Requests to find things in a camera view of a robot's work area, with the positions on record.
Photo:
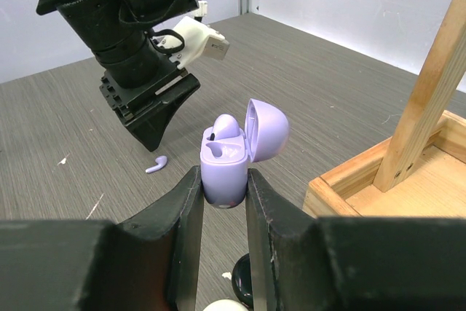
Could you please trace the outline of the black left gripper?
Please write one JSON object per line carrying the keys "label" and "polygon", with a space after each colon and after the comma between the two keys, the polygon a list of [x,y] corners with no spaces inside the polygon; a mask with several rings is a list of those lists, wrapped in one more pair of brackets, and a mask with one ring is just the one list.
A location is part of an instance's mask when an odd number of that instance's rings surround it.
{"label": "black left gripper", "polygon": [[104,62],[100,91],[120,122],[148,151],[155,151],[181,105],[200,88],[199,80],[162,54],[135,54]]}

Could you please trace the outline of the purple earbud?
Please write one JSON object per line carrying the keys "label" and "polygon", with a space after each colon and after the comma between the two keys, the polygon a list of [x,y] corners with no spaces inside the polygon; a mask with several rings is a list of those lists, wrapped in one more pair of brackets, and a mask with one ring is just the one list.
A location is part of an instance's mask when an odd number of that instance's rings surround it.
{"label": "purple earbud", "polygon": [[209,140],[234,138],[239,135],[240,127],[237,120],[230,114],[222,114],[215,120]]}
{"label": "purple earbud", "polygon": [[165,155],[159,156],[155,159],[155,165],[150,168],[145,169],[145,173],[146,174],[155,173],[163,169],[166,166],[166,164],[167,164],[167,156]]}

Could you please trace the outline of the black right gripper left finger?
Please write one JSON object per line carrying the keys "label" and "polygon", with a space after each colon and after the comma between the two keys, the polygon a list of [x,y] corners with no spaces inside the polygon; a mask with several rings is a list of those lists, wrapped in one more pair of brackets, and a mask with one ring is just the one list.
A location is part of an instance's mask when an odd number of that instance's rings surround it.
{"label": "black right gripper left finger", "polygon": [[157,201],[107,220],[1,223],[3,310],[193,310],[204,200],[192,167]]}

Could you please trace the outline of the black round charging case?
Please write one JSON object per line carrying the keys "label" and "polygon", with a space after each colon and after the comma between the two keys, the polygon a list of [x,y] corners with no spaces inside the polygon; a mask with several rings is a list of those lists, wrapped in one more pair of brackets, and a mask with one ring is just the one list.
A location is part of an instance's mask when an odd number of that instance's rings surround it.
{"label": "black round charging case", "polygon": [[250,255],[239,258],[232,270],[232,289],[238,300],[253,309],[253,289],[250,272]]}

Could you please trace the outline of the white round charging case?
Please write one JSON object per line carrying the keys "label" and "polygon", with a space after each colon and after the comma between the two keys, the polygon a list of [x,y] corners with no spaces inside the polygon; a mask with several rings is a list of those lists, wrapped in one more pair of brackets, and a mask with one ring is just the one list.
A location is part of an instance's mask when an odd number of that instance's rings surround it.
{"label": "white round charging case", "polygon": [[210,303],[203,311],[248,311],[248,308],[232,299],[220,299]]}

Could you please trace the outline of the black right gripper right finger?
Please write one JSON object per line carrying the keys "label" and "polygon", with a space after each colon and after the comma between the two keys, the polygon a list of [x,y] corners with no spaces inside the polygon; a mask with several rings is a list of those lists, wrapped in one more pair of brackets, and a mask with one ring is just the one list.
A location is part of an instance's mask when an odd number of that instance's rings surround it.
{"label": "black right gripper right finger", "polygon": [[463,310],[465,221],[313,218],[248,172],[255,310]]}

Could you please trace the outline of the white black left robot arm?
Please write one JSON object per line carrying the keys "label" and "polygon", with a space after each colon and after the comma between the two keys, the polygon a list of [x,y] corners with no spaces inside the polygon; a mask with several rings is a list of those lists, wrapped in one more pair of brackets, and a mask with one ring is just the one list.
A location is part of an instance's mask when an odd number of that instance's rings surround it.
{"label": "white black left robot arm", "polygon": [[185,38],[154,27],[197,7],[197,0],[39,0],[36,11],[64,17],[105,70],[102,96],[154,151],[180,105],[200,87],[181,63]]}

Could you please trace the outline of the purple round charging case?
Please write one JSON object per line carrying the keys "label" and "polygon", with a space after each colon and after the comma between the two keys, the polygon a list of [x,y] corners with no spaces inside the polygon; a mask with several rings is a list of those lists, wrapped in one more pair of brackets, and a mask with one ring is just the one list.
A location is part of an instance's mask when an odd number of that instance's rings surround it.
{"label": "purple round charging case", "polygon": [[277,107],[250,99],[239,136],[210,141],[212,127],[205,129],[200,149],[204,196],[214,207],[234,208],[245,199],[248,165],[269,160],[285,148],[288,118]]}

